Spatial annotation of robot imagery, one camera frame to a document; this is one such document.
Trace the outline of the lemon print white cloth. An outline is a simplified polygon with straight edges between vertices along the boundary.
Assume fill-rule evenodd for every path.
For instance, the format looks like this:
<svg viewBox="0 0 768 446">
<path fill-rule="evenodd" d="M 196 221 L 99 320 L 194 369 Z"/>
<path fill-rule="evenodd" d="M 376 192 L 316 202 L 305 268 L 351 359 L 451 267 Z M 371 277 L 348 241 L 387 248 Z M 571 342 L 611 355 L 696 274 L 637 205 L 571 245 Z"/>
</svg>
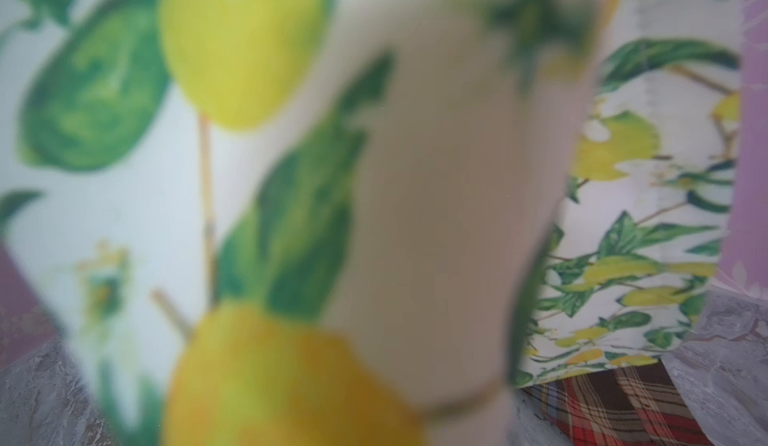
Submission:
<svg viewBox="0 0 768 446">
<path fill-rule="evenodd" d="M 1 246 L 120 445 L 502 445 L 693 329 L 741 0 L 1 0 Z"/>
</svg>

